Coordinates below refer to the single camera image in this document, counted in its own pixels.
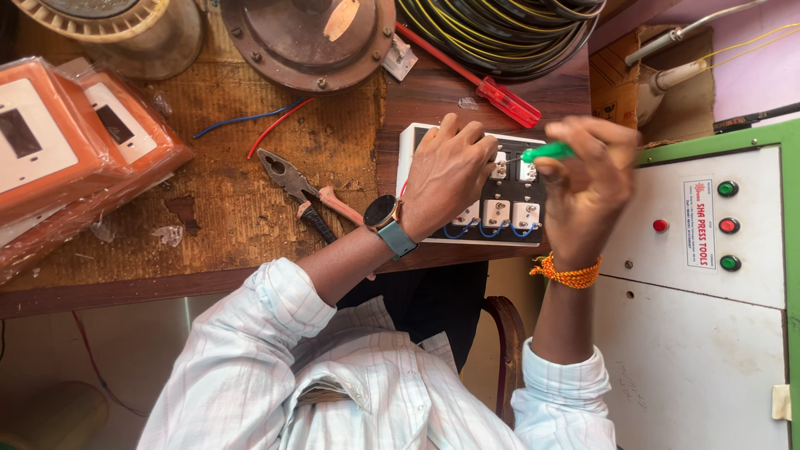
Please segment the wooden table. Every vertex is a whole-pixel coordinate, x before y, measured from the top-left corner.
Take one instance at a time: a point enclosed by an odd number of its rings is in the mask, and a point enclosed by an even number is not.
[[[0,318],[87,307],[102,307],[185,295],[232,291],[264,261],[299,259],[322,247],[313,229],[294,219],[297,205],[244,154],[273,119],[248,121],[190,136],[222,119],[259,114],[293,102],[260,79],[231,45],[218,9],[205,4],[206,42],[195,64],[163,82],[137,82],[147,94],[164,92],[174,113],[167,122],[194,148],[195,160],[162,184],[108,215],[117,237],[103,243],[90,232],[42,260],[37,277],[23,272],[0,286]],[[42,54],[59,64],[81,54],[80,47],[23,16],[20,54]],[[398,135],[410,123],[441,122],[449,112],[460,121],[479,120],[494,133],[543,139],[543,125],[566,115],[590,113],[586,49],[552,74],[517,84],[514,91],[542,111],[533,130],[522,130],[488,102],[463,110],[458,100],[474,86],[423,50],[403,82],[377,73],[356,91],[320,98],[270,133],[263,146],[293,162],[317,187],[333,185],[337,195],[363,211],[378,194],[394,192]],[[585,184],[579,163],[574,188]],[[194,201],[201,229],[185,234],[176,247],[163,246],[153,229],[178,225],[165,201]],[[337,235],[352,226],[324,207],[323,218]],[[540,247],[423,244],[380,271],[397,271],[548,252]]]

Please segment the person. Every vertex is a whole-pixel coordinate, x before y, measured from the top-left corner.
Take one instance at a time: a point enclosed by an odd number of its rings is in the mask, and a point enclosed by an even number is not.
[[[637,133],[591,117],[550,123],[546,133],[573,148],[590,178],[574,191],[565,165],[534,161],[546,181],[552,269],[597,267],[631,195]],[[480,196],[496,151],[480,123],[459,131],[454,114],[425,135],[398,221],[411,240]],[[512,399],[512,431],[459,380],[450,350],[457,336],[445,330],[415,345],[380,295],[337,311],[393,256],[380,235],[360,227],[297,263],[263,264],[194,321],[138,447],[616,448],[602,400],[609,376],[592,343],[590,287],[549,283],[522,347],[525,387]],[[425,302],[435,308],[436,299]]]

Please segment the orange thread bracelet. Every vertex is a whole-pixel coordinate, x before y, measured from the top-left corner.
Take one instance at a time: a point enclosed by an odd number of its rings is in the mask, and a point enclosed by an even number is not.
[[[530,269],[531,275],[542,274],[549,279],[553,279],[560,284],[563,284],[567,287],[572,287],[573,289],[586,289],[594,284],[594,281],[598,278],[598,273],[600,273],[600,263],[602,262],[602,256],[598,257],[597,263],[586,269],[581,269],[579,271],[568,271],[568,272],[558,272],[553,268],[553,252],[550,252],[548,256],[539,256],[538,258],[534,259],[541,264],[541,266],[536,266]]]

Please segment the red screwdriver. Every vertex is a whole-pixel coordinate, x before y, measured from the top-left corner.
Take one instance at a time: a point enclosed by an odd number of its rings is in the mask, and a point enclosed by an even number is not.
[[[483,80],[468,71],[461,64],[455,62],[451,57],[442,53],[438,48],[431,45],[425,39],[420,38],[416,33],[405,28],[400,22],[396,22],[395,29],[408,38],[411,42],[425,49],[441,62],[444,62],[450,69],[455,70],[464,78],[470,80],[478,87],[475,91],[478,95],[485,97],[489,103],[495,105],[499,110],[506,113],[509,117],[519,122],[525,128],[532,128],[536,122],[542,118],[542,113],[531,106],[525,100],[519,98],[514,92],[505,86],[499,86],[490,76],[483,77]]]

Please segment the green screwdriver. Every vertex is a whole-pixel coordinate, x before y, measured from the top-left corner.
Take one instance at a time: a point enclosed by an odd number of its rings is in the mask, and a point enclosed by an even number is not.
[[[547,156],[549,158],[569,158],[575,156],[575,153],[572,151],[570,146],[566,145],[562,142],[554,142],[549,144],[544,144],[536,148],[529,148],[522,152],[522,156],[519,158],[509,159],[506,161],[507,163],[512,163],[514,161],[519,161],[520,159],[526,163],[531,164],[534,159],[538,158],[539,156]]]

